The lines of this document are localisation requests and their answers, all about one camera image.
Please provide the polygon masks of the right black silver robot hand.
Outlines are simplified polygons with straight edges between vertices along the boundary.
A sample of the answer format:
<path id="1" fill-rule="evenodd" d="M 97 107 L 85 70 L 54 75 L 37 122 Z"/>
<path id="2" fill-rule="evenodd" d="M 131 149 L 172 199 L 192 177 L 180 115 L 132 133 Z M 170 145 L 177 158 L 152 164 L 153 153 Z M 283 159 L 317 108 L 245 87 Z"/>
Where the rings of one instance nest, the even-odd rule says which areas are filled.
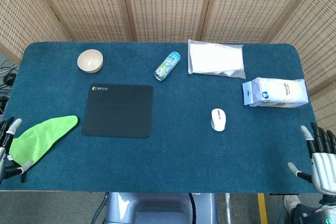
<path id="1" fill-rule="evenodd" d="M 317 192 L 335 196 L 335 134 L 314 122 L 311 128 L 313 134 L 304 125 L 300 127 L 306 140 L 312 173 L 300 171 L 292 162 L 287 165 L 296 177 L 313 184 Z"/>

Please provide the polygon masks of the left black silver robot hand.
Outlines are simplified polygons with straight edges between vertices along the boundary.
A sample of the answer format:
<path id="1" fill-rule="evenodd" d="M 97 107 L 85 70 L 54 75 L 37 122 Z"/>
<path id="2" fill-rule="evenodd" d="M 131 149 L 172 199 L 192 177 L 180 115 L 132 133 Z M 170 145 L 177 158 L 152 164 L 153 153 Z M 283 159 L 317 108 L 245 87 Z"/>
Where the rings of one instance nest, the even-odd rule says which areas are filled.
<path id="1" fill-rule="evenodd" d="M 22 166 L 6 166 L 9 162 L 8 156 L 10 146 L 13 142 L 16 130 L 21 125 L 21 123 L 21 119 L 14 120 L 14 117 L 10 117 L 5 121 L 1 121 L 1 183 L 4 179 L 25 174 L 33 164 L 33 161 L 27 161 Z"/>

